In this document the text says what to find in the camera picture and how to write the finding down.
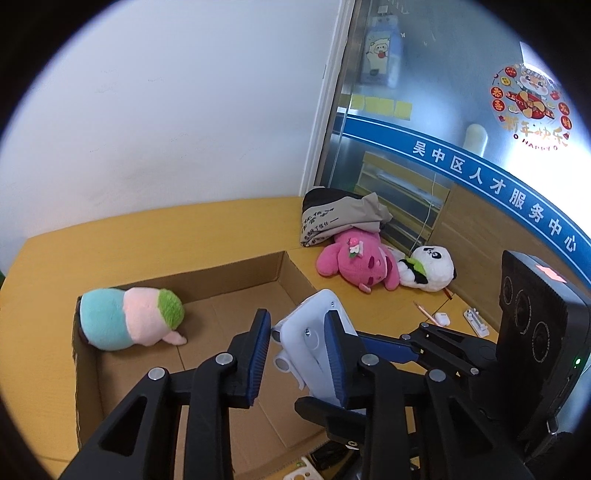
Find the pink plush toy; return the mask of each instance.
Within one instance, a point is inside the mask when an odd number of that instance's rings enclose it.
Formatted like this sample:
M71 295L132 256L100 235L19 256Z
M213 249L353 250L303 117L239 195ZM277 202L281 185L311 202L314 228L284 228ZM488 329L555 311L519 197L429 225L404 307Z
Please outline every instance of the pink plush toy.
M372 285L384 281L387 290L400 283L396 259L382 245L378 233L350 228L335 235L335 242L322 250L316 270L323 277L340 273L345 280L371 293Z

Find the pencil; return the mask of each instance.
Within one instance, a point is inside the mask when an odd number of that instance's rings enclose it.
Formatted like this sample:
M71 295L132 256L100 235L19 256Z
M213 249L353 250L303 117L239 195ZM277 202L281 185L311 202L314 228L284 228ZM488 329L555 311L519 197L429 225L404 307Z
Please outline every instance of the pencil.
M425 315L425 317L427 317L429 320L431 320L435 325L439 325L439 322L434 319L427 310L425 310L425 308L423 308L423 306L419 305L416 301L413 301L413 303L415 304L415 306L419 309L419 311Z

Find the white panda plush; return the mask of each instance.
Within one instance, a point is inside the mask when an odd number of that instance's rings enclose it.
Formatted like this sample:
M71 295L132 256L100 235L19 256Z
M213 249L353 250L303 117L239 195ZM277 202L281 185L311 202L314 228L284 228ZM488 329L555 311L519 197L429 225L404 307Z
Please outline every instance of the white panda plush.
M424 291L439 291L456 278L452 257L443 247L418 247L397 266L401 285Z

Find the wooden tabletop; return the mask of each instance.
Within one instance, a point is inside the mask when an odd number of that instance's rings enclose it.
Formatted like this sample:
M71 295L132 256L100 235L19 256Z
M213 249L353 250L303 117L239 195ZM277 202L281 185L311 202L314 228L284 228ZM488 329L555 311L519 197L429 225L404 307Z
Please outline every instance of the wooden tabletop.
M58 475L77 452L72 317L77 297L93 288L287 251L315 288L339 296L358 330L395 337L412 331L425 320L415 300L430 313L447 312L451 328L472 332L460 298L380 286L367 295L338 275L319 276L314 263L322 247L299 245L300 220L301 198L236 200L133 213L29 239L0 290L0 393L46 468Z

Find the glass partition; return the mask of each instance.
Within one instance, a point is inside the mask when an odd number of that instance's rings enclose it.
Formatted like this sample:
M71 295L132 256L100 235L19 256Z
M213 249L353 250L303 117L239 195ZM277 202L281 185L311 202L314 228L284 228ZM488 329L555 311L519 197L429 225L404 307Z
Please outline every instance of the glass partition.
M343 136L351 118L375 119L488 160L591 232L583 200L589 133L559 79L522 39L468 0L361 3L364 28L349 39L321 184L377 192L396 211L386 236L399 246L428 239L453 181ZM543 28L551 29L551 19ZM413 151L437 154L424 148L417 141Z

